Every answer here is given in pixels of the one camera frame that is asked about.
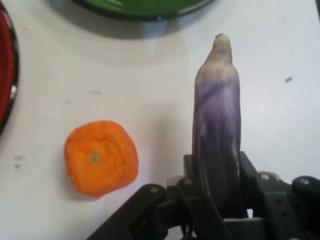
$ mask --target white table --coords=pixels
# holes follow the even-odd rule
[[[0,239],[85,240],[140,186],[181,175],[191,152],[194,79],[221,32],[240,75],[241,149],[258,170],[287,182],[320,178],[314,0],[216,0],[145,23],[109,19],[69,0],[2,1],[21,65],[0,137]],[[134,183],[95,200],[70,184],[63,146],[74,128],[103,119],[131,135],[140,167]]]

